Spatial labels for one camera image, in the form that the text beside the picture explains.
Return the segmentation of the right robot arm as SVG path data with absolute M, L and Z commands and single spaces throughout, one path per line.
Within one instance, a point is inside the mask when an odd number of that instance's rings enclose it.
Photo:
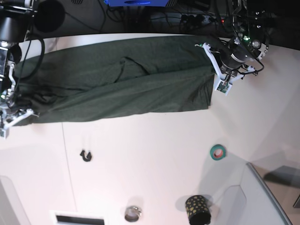
M 41 53 L 34 75 L 45 54 L 45 42 L 33 33 L 33 18 L 38 11 L 38 0 L 2 0 L 0 2 L 0 108 L 7 109 L 15 103 L 18 83 L 22 76 L 15 78 L 15 67 L 21 61 L 20 43 L 37 39 Z

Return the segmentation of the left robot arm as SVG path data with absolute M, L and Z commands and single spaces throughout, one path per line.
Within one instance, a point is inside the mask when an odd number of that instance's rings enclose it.
M 254 9 L 256 2 L 225 1 L 228 18 L 222 23 L 222 27 L 232 37 L 225 43 L 225 49 L 220 51 L 218 57 L 223 74 L 258 75 L 265 68 L 261 60 L 268 52 L 270 38 L 265 28 L 265 11 L 262 6 Z

